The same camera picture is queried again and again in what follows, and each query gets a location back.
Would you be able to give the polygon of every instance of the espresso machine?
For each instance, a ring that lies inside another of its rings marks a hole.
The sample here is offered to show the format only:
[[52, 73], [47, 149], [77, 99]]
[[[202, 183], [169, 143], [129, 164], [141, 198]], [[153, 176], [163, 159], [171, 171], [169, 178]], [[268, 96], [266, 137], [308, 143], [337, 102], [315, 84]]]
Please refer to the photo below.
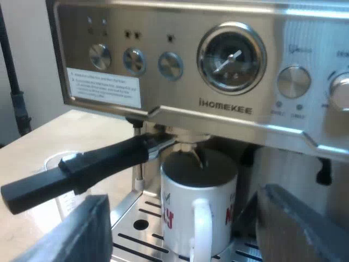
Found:
[[[111, 211], [112, 260], [189, 261], [163, 243], [160, 165], [197, 146], [239, 164], [235, 219], [260, 186], [273, 183], [349, 230], [347, 2], [46, 5], [64, 102], [125, 116], [135, 135], [151, 136], [147, 157], [127, 163], [135, 165], [133, 187]], [[212, 261], [266, 259], [255, 230]]]

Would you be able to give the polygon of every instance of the pressure gauge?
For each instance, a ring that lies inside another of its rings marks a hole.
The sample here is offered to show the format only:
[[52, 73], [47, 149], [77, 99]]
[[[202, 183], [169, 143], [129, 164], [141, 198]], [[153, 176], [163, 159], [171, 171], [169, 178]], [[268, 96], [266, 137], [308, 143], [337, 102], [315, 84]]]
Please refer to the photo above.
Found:
[[247, 25], [223, 23], [202, 39], [198, 69], [204, 81], [218, 92], [237, 95], [255, 87], [266, 68], [262, 40]]

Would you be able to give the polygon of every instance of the black portafilter handle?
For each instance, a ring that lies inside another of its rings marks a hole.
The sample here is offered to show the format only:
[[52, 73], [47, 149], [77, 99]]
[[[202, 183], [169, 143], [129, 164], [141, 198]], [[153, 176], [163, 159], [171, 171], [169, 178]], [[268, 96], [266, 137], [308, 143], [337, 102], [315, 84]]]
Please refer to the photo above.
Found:
[[143, 134], [120, 143], [63, 157], [58, 167], [6, 184], [1, 196], [12, 214], [18, 214], [66, 192], [85, 192], [99, 181], [156, 158], [176, 142], [168, 134]]

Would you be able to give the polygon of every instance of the mug handle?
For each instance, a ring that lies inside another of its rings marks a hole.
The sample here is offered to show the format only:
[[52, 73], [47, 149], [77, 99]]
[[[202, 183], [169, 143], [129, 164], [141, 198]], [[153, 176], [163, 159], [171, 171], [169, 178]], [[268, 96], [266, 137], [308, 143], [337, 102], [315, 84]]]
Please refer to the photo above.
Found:
[[196, 199], [194, 238], [190, 240], [190, 262], [210, 262], [212, 251], [212, 212], [206, 199]]

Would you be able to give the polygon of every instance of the instruction label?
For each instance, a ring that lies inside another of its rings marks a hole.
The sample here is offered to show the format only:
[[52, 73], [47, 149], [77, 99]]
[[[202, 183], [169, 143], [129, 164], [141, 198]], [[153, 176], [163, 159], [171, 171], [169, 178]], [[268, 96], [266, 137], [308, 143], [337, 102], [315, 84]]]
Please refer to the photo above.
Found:
[[67, 68], [71, 95], [141, 108], [138, 78]]

